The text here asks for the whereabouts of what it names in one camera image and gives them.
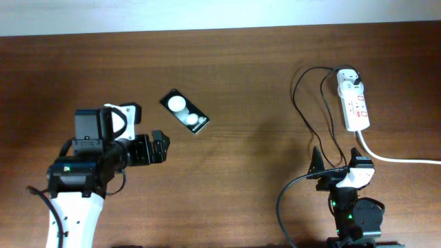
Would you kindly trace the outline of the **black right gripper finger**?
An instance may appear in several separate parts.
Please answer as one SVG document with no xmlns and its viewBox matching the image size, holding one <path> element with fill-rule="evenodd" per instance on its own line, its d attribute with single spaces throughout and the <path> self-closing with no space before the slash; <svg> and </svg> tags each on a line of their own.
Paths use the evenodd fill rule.
<svg viewBox="0 0 441 248">
<path fill-rule="evenodd" d="M 313 148 L 311 163 L 308 169 L 307 179 L 318 179 L 320 178 L 320 173 L 325 170 L 324 162 L 320 150 L 317 146 Z"/>
<path fill-rule="evenodd" d="M 363 156 L 357 148 L 351 149 L 351 160 L 349 161 L 350 168 L 372 168 L 373 161 L 366 156 Z"/>
</svg>

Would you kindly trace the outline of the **black smartphone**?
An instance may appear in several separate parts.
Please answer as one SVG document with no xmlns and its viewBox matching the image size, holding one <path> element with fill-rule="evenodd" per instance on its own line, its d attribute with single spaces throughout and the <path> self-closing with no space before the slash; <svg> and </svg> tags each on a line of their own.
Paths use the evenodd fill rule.
<svg viewBox="0 0 441 248">
<path fill-rule="evenodd" d="M 178 119 L 192 134 L 198 134 L 210 118 L 177 89 L 168 92 L 159 103 Z"/>
</svg>

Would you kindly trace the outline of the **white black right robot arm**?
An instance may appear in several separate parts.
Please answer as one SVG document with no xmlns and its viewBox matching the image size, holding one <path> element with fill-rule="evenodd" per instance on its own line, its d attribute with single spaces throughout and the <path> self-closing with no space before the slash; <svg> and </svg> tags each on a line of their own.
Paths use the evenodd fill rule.
<svg viewBox="0 0 441 248">
<path fill-rule="evenodd" d="M 351 160 L 344 167 L 325 169 L 321 153 L 313 149 L 308 179 L 317 180 L 316 191 L 329 192 L 328 207 L 336 224 L 336 237 L 327 239 L 328 247 L 404 247 L 398 242 L 378 242 L 385 205 L 380 201 L 359 197 L 375 174 L 373 161 L 354 147 Z"/>
</svg>

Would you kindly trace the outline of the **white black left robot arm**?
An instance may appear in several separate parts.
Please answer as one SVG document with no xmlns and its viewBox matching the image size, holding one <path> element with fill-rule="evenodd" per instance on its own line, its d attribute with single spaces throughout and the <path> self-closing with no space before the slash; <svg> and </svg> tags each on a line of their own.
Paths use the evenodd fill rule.
<svg viewBox="0 0 441 248">
<path fill-rule="evenodd" d="M 75 136 L 47 172 L 47 247 L 91 247 L 108 183 L 127 167 L 165 161 L 170 140 L 162 131 L 136 134 L 141 113 L 136 103 L 76 111 Z"/>
</svg>

